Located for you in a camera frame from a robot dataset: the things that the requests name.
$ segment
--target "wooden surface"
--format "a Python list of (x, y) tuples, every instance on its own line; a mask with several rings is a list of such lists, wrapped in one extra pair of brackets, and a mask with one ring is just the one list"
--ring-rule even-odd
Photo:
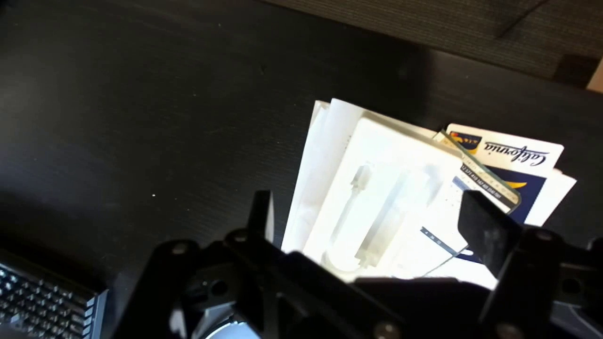
[(270, 2), (539, 78), (553, 78), (564, 55), (603, 57), (600, 0)]
[(102, 277), (108, 334), (159, 243), (242, 228), (257, 189), (283, 226), (315, 98), (558, 140), (549, 226), (603, 234), (602, 97), (262, 2), (6, 2), (0, 74), (0, 238)]

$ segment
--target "keyboard key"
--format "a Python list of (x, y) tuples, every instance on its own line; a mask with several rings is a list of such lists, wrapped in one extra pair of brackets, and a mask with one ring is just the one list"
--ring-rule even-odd
[(46, 274), (21, 258), (10, 262), (19, 264), (19, 270), (6, 270), (4, 253), (0, 249), (0, 326), (12, 326), (31, 338), (98, 339), (96, 319), (102, 313), (96, 309), (104, 306), (104, 291), (83, 287), (76, 283), (78, 277), (72, 281)]

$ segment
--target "paper stack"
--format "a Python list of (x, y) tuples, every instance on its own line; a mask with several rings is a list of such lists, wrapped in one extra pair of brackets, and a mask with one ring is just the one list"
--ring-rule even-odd
[(485, 266), (458, 260), (468, 251), (458, 234), (462, 193), (481, 191), (515, 221), (543, 225), (575, 183), (554, 170), (562, 151), (460, 125), (439, 134), (341, 100), (317, 102), (283, 251), (302, 251), (345, 281), (458, 277), (494, 289)]

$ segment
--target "black desk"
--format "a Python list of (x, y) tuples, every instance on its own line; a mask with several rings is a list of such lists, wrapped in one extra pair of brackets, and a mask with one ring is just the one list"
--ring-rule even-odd
[(581, 183), (553, 226), (603, 234), (602, 97), (257, 2), (29, 0), (0, 12), (0, 236), (104, 277), (112, 330), (155, 245), (243, 226), (257, 189), (285, 223), (302, 112), (330, 93), (560, 136)]

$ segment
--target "black object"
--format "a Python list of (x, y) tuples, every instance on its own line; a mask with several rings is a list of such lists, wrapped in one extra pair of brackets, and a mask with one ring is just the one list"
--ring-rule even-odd
[(98, 339), (106, 289), (0, 249), (0, 324), (31, 338)]
[(270, 211), (270, 194), (259, 193), (247, 230), (208, 249), (161, 245), (115, 338), (206, 338), (230, 321), (272, 339), (569, 338), (549, 321), (554, 302), (581, 307), (594, 328), (603, 324), (590, 313), (603, 298), (602, 253), (571, 249), (553, 232), (522, 232), (492, 294), (453, 279), (345, 285), (264, 242)]

